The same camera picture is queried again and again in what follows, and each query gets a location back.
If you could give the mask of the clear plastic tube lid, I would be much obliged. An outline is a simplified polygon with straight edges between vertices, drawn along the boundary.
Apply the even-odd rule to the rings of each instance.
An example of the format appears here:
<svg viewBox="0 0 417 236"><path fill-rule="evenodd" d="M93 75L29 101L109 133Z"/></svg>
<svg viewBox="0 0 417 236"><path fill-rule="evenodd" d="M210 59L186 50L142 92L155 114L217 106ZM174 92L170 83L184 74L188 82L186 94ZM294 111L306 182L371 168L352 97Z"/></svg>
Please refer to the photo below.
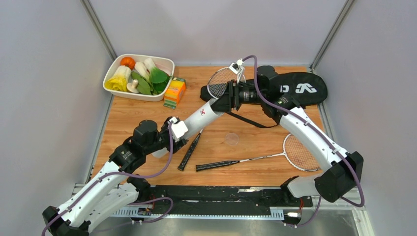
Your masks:
<svg viewBox="0 0 417 236"><path fill-rule="evenodd" d="M235 146L235 145L237 145L237 144L238 144L238 142L239 142L239 135L238 135L238 134L236 134L236 133L228 133L228 134L226 134L226 136L225 136L225 142L226 142L228 145Z"/></svg>

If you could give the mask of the white shuttlecock tube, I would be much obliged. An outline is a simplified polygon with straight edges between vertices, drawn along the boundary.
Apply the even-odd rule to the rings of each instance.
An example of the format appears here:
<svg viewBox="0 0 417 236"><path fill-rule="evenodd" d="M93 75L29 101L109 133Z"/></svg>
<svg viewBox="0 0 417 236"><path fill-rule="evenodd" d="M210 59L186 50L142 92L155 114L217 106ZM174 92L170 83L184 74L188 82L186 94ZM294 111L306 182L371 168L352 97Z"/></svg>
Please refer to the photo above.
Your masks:
<svg viewBox="0 0 417 236"><path fill-rule="evenodd" d="M187 141L191 136L223 115L223 113L214 112L211 109L211 105L215 100L216 99L212 98L184 120L186 126L188 127L188 132L184 136ZM155 134L150 138L150 144L148 147L144 148L144 155L151 154L156 158L161 158L169 152L173 154L173 141L170 142L171 150L169 152L164 152L162 150L161 131L157 131L157 123L155 121L150 120L149 122L150 124L147 124L146 127L150 129L150 132L154 132Z"/></svg>

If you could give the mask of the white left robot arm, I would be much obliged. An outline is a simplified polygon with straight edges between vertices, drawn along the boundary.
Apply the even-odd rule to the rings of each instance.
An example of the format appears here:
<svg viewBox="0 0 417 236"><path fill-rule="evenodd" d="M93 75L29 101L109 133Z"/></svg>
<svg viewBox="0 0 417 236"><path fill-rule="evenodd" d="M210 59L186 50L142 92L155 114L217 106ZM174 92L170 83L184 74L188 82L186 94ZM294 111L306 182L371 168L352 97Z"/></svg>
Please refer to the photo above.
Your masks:
<svg viewBox="0 0 417 236"><path fill-rule="evenodd" d="M150 190L146 179L161 175L170 165L173 154L180 150L199 128L189 119L169 117L159 129L153 120L143 120L114 152L102 169L74 196L58 207L49 206L43 213L46 224L42 231L53 236L88 236L105 219L123 206L146 203ZM134 172L145 164L147 156L169 153L168 162L152 175Z"/></svg>

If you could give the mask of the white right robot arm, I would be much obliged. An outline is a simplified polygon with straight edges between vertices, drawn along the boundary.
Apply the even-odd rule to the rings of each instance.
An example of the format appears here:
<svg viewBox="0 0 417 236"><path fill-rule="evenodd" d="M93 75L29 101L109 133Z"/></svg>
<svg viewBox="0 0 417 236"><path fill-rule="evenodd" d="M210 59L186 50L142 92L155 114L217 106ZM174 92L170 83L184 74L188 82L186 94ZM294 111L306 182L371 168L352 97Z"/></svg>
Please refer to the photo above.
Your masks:
<svg viewBox="0 0 417 236"><path fill-rule="evenodd" d="M281 186L281 201L292 206L301 197L319 196L331 203L343 199L354 206L364 206L359 180L363 157L358 152L348 153L337 145L315 125L300 104L274 89L269 79L257 76L249 89L257 100L261 100L266 113L275 112L275 121L304 146L323 171L315 176L288 179Z"/></svg>

